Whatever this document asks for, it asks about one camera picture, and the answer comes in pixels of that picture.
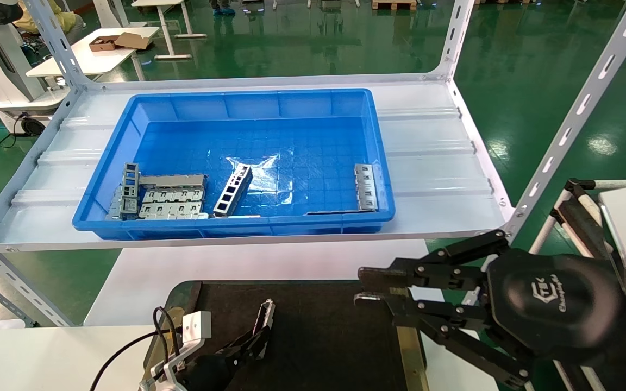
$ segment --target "yellow clothing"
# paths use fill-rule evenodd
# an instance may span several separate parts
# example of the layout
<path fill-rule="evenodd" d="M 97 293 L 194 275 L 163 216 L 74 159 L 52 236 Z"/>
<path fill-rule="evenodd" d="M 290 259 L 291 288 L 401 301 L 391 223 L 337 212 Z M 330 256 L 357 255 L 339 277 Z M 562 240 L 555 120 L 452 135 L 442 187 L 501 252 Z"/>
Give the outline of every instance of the yellow clothing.
<path fill-rule="evenodd" d="M 52 12 L 57 16 L 57 21 L 59 22 L 59 26 L 62 27 L 62 31 L 64 31 L 65 34 L 68 33 L 76 24 L 76 16 L 73 12 L 62 12 L 62 8 L 60 8 L 54 0 L 48 0 L 48 2 L 50 3 L 50 7 L 52 7 Z M 28 12 L 26 5 L 22 0 L 19 0 L 18 5 L 20 5 L 23 10 L 23 16 L 21 19 L 13 22 L 13 24 L 19 29 L 23 29 L 29 33 L 39 34 L 40 32 L 37 30 L 37 26 L 35 22 L 33 22 L 33 17 Z"/>

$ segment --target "metal shelf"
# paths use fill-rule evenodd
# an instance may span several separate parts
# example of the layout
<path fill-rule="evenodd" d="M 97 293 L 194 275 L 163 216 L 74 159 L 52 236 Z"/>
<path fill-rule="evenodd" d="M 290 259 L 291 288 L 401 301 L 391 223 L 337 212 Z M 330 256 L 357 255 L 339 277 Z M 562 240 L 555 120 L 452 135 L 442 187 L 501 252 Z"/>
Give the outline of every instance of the metal shelf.
<path fill-rule="evenodd" d="M 473 0 L 455 0 L 440 64 L 426 74 L 95 83 L 77 66 L 49 5 L 24 0 L 67 80 L 69 93 L 0 195 L 0 274 L 55 325 L 71 321 L 3 253 L 75 248 L 370 241 L 467 237 L 502 227 L 513 240 L 626 58 L 626 11 L 556 132 L 516 208 L 455 86 Z M 395 193 L 395 218 L 376 234 L 105 242 L 72 227 L 80 196 L 129 97 L 206 92 L 365 87 L 373 92 Z M 465 304 L 476 297 L 466 297 Z"/>
<path fill-rule="evenodd" d="M 310 77 L 301 78 L 302 84 L 253 88 L 316 89 L 323 79 L 330 81 L 329 77 Z M 5 212 L 0 252 L 464 237 L 504 225 L 512 213 L 511 203 L 479 134 L 467 131 L 474 129 L 472 120 L 461 114 L 467 109 L 455 104 L 447 82 L 415 80 L 324 85 L 326 89 L 367 87 L 373 92 L 397 208 L 395 218 L 380 233 L 111 242 L 75 230 L 72 216 L 129 98 L 142 92 L 214 90 L 157 87 L 84 92 L 79 97 L 80 104 L 62 122 Z"/>

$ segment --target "cardboard box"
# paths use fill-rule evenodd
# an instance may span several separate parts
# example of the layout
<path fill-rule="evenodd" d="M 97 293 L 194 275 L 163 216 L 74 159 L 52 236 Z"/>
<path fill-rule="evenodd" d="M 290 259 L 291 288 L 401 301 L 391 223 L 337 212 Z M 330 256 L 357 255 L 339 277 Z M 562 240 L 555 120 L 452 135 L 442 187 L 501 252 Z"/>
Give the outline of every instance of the cardboard box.
<path fill-rule="evenodd" d="M 119 35 L 101 35 L 94 39 L 89 47 L 92 52 L 106 52 L 107 50 L 115 50 L 115 41 Z"/>
<path fill-rule="evenodd" d="M 129 47 L 131 49 L 146 49 L 149 38 L 139 34 L 122 33 L 121 35 L 101 35 L 89 44 L 92 52 L 106 52 L 109 50 Z"/>
<path fill-rule="evenodd" d="M 139 34 L 122 33 L 120 37 L 115 40 L 115 45 L 131 47 L 132 49 L 146 49 L 146 47 L 149 46 L 149 38 L 142 37 Z"/>

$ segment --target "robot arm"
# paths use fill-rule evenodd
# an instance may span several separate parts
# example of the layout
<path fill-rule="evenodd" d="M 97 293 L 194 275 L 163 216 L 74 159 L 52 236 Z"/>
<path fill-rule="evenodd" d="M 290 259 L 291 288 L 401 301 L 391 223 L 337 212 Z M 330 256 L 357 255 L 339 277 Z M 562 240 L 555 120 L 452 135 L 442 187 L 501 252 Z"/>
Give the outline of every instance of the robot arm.
<path fill-rule="evenodd" d="M 497 255 L 486 272 L 463 264 Z M 609 262 L 577 255 L 541 256 L 509 247 L 500 230 L 397 258 L 387 269 L 359 269 L 367 292 L 356 305 L 390 311 L 498 381 L 519 389 L 535 359 L 626 366 L 626 297 Z M 413 300 L 408 287 L 480 289 L 480 304 Z M 460 329 L 484 331 L 504 351 Z"/>

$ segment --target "blue plastic bin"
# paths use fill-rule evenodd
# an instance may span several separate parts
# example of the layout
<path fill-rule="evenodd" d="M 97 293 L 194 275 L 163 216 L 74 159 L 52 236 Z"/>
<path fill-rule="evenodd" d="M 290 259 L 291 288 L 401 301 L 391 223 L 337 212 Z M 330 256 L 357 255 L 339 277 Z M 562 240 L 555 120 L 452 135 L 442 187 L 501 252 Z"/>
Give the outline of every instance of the blue plastic bin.
<path fill-rule="evenodd" d="M 234 216 L 106 221 L 126 162 L 142 175 L 207 174 L 211 213 L 237 163 L 253 180 Z M 373 166 L 378 211 L 356 210 L 354 165 Z M 127 103 L 72 221 L 109 240 L 377 232 L 395 214 L 373 97 L 365 89 L 139 94 Z"/>

